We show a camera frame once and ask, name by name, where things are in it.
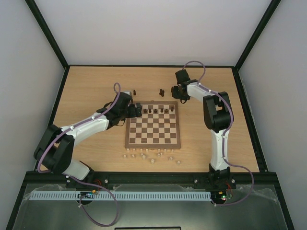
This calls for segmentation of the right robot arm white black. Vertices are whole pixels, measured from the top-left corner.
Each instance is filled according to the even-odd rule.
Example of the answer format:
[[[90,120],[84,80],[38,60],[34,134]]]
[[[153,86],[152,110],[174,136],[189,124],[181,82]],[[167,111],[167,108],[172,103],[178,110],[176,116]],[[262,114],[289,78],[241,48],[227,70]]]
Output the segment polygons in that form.
[[[195,98],[202,102],[206,127],[212,135],[212,157],[208,181],[212,187],[221,187],[230,179],[228,163],[228,135],[234,121],[229,96],[204,87],[200,81],[190,79],[185,69],[175,73],[177,85],[171,89],[172,97],[185,103]]]

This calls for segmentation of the wooden chess board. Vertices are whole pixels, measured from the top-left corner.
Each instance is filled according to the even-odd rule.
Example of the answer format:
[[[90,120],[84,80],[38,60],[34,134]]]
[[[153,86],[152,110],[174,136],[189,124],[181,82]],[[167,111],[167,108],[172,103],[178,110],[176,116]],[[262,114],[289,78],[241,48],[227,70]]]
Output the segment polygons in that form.
[[[127,149],[180,149],[180,126],[178,102],[140,102],[142,116],[126,119],[125,148]]]

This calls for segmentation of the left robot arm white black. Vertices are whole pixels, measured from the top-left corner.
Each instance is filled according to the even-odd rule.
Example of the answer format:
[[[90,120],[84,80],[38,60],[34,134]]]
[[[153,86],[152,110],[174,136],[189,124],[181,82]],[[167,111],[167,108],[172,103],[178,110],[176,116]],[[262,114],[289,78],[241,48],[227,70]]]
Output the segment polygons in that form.
[[[80,122],[62,127],[50,125],[34,151],[34,158],[38,161],[37,171],[84,180],[91,168],[72,158],[74,147],[96,133],[117,126],[120,121],[141,115],[142,106],[133,102],[132,94],[119,92],[114,101]]]

